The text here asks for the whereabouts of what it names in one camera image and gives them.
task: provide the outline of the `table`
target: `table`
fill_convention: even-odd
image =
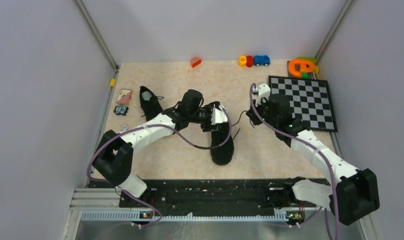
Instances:
[[[234,124],[243,110],[249,109],[251,83],[267,83],[269,75],[287,76],[288,59],[272,59],[270,66],[241,68],[236,60],[202,61],[195,68],[189,61],[123,63],[120,67],[110,105],[105,131],[119,132],[123,124],[130,128],[145,122],[141,117],[139,88],[146,86],[166,109],[180,101],[188,89],[200,91],[205,104],[220,101],[225,105]],[[132,89],[133,97],[126,116],[115,115],[114,107],[121,89]],[[280,179],[297,176],[323,178],[308,160],[278,140],[264,125],[255,129],[242,116],[233,127],[234,155],[228,165],[218,166],[208,150],[188,145],[179,136],[162,138],[142,149],[133,157],[132,171],[142,179]],[[210,146],[210,133],[202,132],[198,124],[191,124],[181,133],[199,146]],[[315,135],[334,150],[330,134],[316,131]],[[103,178],[98,172],[95,178]]]

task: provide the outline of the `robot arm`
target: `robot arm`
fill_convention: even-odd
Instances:
[[[201,124],[202,130],[208,132],[215,131],[219,124],[228,122],[224,106],[216,101],[201,107],[202,99],[200,92],[190,89],[176,108],[164,110],[154,119],[129,130],[130,133],[114,140],[98,155],[93,166],[113,186],[127,190],[139,198],[147,189],[147,185],[131,172],[132,158],[136,152],[160,138],[173,135],[172,129],[180,131],[186,128],[189,123]],[[112,130],[107,131],[98,149],[116,135],[117,133]]]
[[[266,123],[316,147],[314,150],[305,143],[276,132],[278,139],[301,153],[324,175],[328,182],[331,182],[331,178],[335,179],[341,223],[350,225],[380,207],[377,177],[371,170],[359,170],[319,141],[301,120],[293,118],[293,108],[285,95],[271,94],[271,89],[264,83],[257,84],[252,89],[252,94],[257,96],[253,100],[256,111]],[[255,115],[254,109],[250,108],[246,115],[254,125],[262,123]],[[319,155],[319,151],[329,160],[334,172],[333,175],[330,175],[328,166]],[[284,191],[287,191],[285,195],[289,196],[288,201],[290,202],[294,200],[308,201],[331,209],[334,213],[333,193],[329,185],[297,177],[289,180]]]

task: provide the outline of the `gray wall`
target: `gray wall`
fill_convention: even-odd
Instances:
[[[404,0],[357,1],[320,62],[346,158],[379,181],[385,239],[404,239]]]
[[[60,238],[112,76],[71,0],[0,0],[0,240]]]
[[[344,0],[84,0],[121,62],[314,56]]]

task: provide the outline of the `shoe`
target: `shoe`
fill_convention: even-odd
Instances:
[[[227,138],[229,129],[230,127],[228,126],[228,123],[222,123],[219,126],[218,131],[212,131],[211,147],[218,146],[219,144],[221,144]],[[220,166],[227,165],[229,162],[231,162],[231,159],[233,158],[234,154],[234,143],[232,137],[230,136],[230,138],[224,145],[212,148],[210,151],[212,161],[216,165]]]
[[[154,119],[163,109],[159,104],[159,99],[163,97],[156,96],[150,89],[145,86],[140,87],[140,106],[146,116],[146,121]]]

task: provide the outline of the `black and white checkered pattern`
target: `black and white checkered pattern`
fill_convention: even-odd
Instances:
[[[272,94],[289,98],[293,117],[313,130],[337,132],[327,81],[269,76],[269,86]]]

